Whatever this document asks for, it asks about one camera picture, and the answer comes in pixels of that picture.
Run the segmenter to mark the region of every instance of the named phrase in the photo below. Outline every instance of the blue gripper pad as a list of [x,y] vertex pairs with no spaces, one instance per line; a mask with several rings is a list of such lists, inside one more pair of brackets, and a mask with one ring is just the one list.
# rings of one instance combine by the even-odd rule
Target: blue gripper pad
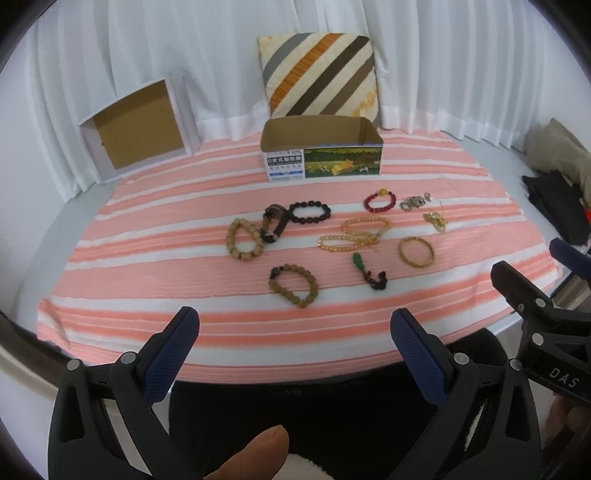
[[163,401],[199,335],[199,314],[182,307],[161,333],[150,337],[136,370],[148,405]]
[[453,379],[450,353],[434,335],[428,335],[407,309],[390,317],[390,335],[425,400],[442,407]]
[[561,238],[550,242],[550,255],[583,280],[591,280],[591,258]]

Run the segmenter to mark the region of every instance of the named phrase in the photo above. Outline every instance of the black beaded bracelet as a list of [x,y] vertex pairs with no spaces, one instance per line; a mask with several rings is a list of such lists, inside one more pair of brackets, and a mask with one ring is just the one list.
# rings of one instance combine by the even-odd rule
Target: black beaded bracelet
[[[268,230],[272,219],[278,219],[279,223],[275,227],[275,230],[269,233]],[[272,244],[277,242],[283,233],[283,230],[285,229],[289,219],[290,214],[285,209],[285,207],[277,205],[276,203],[269,205],[265,209],[265,213],[262,214],[262,227],[260,228],[261,238],[265,241],[265,243]]]
[[[297,217],[294,215],[294,210],[296,208],[304,208],[304,207],[322,207],[324,213],[318,217]],[[294,223],[301,223],[302,225],[305,223],[318,223],[327,218],[330,218],[330,208],[327,204],[310,200],[309,202],[295,202],[290,205],[290,209],[288,211],[290,220]]]

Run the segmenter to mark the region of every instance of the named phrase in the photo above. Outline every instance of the striped pillow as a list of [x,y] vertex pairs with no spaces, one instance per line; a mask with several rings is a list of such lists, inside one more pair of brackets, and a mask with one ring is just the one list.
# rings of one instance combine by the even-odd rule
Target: striped pillow
[[258,39],[271,118],[364,116],[375,124],[378,88],[368,37],[298,33]]

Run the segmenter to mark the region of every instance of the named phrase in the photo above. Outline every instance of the metal bolt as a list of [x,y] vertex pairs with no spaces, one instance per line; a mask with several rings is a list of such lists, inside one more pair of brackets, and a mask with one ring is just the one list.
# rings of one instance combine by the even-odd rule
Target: metal bolt
[[511,360],[509,360],[509,365],[511,366],[511,368],[513,370],[521,370],[523,368],[523,365],[521,364],[521,362],[519,360],[517,360],[516,358],[512,358]]
[[542,337],[539,333],[534,333],[531,336],[531,341],[540,346],[544,343],[544,337]]
[[121,355],[121,363],[125,365],[132,364],[135,362],[135,357],[135,352],[125,352],[123,355]]
[[470,361],[470,358],[465,353],[456,353],[453,359],[460,365],[466,365]]
[[80,366],[80,360],[74,359],[74,360],[70,360],[67,364],[67,369],[68,370],[76,370],[76,368],[78,368]]

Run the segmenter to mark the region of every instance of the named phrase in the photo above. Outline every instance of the gold jewelry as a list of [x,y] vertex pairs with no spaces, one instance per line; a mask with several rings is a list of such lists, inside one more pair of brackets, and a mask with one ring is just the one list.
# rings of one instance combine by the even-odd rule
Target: gold jewelry
[[[302,275],[307,281],[308,285],[310,285],[310,294],[304,298],[299,298],[298,295],[295,295],[293,292],[287,290],[287,288],[282,287],[277,283],[276,278],[282,271],[292,271]],[[314,275],[310,273],[309,270],[306,270],[304,267],[298,267],[297,265],[290,265],[285,264],[280,267],[273,267],[271,269],[271,276],[269,277],[269,287],[275,293],[284,296],[292,302],[294,305],[297,305],[299,308],[303,309],[306,308],[310,303],[314,301],[314,299],[318,296],[318,282]]]
[[[256,243],[255,248],[250,252],[241,252],[236,248],[235,236],[236,231],[240,227],[244,228]],[[259,229],[248,220],[245,220],[244,218],[235,218],[228,229],[228,234],[226,235],[226,248],[230,255],[237,260],[252,260],[254,257],[258,257],[262,253],[261,233]]]
[[[346,245],[325,245],[324,242],[330,240],[343,240],[351,242]],[[378,237],[372,233],[365,236],[360,235],[323,235],[318,239],[318,246],[322,250],[329,252],[353,252],[360,247],[365,245],[376,245],[378,243]]]
[[423,219],[426,222],[433,224],[435,230],[438,232],[444,232],[445,226],[447,225],[447,220],[442,217],[441,213],[433,212],[433,213],[423,213]]
[[[418,263],[418,262],[413,262],[412,260],[409,260],[408,257],[406,255],[404,255],[404,251],[402,250],[402,246],[407,242],[419,242],[420,244],[425,245],[429,249],[429,253],[430,253],[429,260],[427,260],[424,263]],[[400,258],[402,259],[402,261],[404,263],[406,263],[407,265],[410,265],[411,267],[414,267],[414,268],[425,268],[425,267],[429,267],[435,263],[435,250],[434,250],[433,246],[429,242],[427,242],[424,238],[421,238],[419,236],[408,236],[408,237],[400,240],[400,243],[398,244],[398,255],[400,255]]]
[[[365,231],[349,231],[349,225],[354,225],[356,223],[370,223],[370,222],[382,222],[384,226],[377,231],[377,233],[372,232],[365,232]],[[368,235],[375,235],[375,236],[382,236],[387,230],[390,229],[392,226],[392,222],[388,220],[386,217],[359,217],[359,218],[352,218],[351,220],[346,220],[343,222],[341,228],[343,229],[343,233],[353,236],[368,236]]]

